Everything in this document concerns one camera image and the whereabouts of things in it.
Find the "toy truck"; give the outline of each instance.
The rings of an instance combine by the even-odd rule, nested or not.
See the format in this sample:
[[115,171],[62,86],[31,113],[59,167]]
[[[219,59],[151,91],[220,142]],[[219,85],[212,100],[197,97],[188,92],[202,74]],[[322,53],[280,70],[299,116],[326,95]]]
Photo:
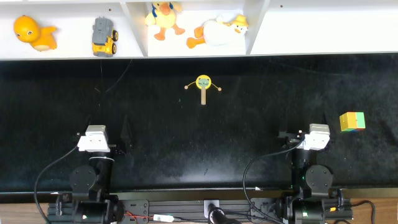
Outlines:
[[111,20],[102,17],[96,18],[93,25],[93,53],[99,57],[112,57],[116,54],[115,42],[119,34],[113,29]]

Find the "rubik's cube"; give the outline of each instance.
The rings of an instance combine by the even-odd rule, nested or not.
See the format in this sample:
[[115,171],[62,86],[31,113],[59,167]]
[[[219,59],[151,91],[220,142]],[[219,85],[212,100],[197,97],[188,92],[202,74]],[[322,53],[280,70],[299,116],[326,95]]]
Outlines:
[[363,112],[347,112],[340,116],[341,131],[359,131],[365,129]]

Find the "black table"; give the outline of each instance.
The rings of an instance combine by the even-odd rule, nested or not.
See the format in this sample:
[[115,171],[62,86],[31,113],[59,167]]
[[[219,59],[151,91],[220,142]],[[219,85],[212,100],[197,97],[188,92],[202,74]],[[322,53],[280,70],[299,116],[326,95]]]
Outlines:
[[[88,116],[119,134],[132,124],[134,149],[116,157],[112,191],[240,188],[247,163],[280,150],[277,133],[308,129],[325,115],[334,131],[318,163],[335,187],[398,186],[398,55],[0,63],[0,192],[31,192],[38,173],[73,147]],[[184,86],[207,74],[222,87]],[[339,115],[363,111],[366,129],[341,133]],[[285,156],[257,162],[248,187],[286,189]],[[87,164],[74,152],[51,168],[40,191],[70,190],[69,173]]]

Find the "wooden floor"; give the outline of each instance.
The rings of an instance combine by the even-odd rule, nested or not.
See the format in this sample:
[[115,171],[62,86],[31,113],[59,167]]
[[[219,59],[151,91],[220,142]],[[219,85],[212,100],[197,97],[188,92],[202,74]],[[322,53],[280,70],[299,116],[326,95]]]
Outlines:
[[[364,199],[352,199],[352,203],[358,203]],[[398,223],[398,198],[372,198],[376,206],[377,224]],[[354,207],[354,220],[348,220],[351,224],[370,224],[372,208],[369,204]],[[0,204],[0,224],[44,224],[43,218],[35,204]]]

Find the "toy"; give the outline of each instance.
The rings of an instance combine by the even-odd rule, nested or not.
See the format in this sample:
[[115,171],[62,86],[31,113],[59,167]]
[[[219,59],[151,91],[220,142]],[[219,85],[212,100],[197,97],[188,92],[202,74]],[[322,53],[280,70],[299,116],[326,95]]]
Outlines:
[[341,131],[359,131],[365,129],[363,112],[347,112],[340,116]]
[[115,42],[119,34],[113,29],[113,23],[105,17],[96,18],[93,25],[93,53],[99,57],[112,57],[116,54]]
[[181,35],[185,32],[185,29],[179,28],[175,23],[177,15],[174,12],[181,12],[182,6],[177,2],[153,2],[152,11],[145,18],[145,23],[148,26],[158,25],[160,32],[155,34],[157,40],[165,40],[166,29],[173,28],[176,35]]
[[195,82],[191,82],[188,85],[184,86],[184,89],[187,90],[188,87],[194,83],[196,83],[197,87],[200,89],[200,103],[202,105],[206,105],[206,90],[209,89],[211,85],[215,86],[218,91],[221,91],[221,88],[214,85],[214,83],[211,82],[210,77],[207,75],[200,75]]
[[244,15],[238,15],[231,23],[223,22],[221,16],[216,20],[206,21],[201,27],[194,31],[195,38],[187,39],[187,46],[192,49],[198,44],[209,44],[212,46],[231,44],[244,37],[249,24]]
[[40,27],[36,21],[29,16],[21,16],[15,20],[14,32],[17,38],[38,50],[39,52],[49,49],[56,49],[57,43],[52,35],[57,28]]

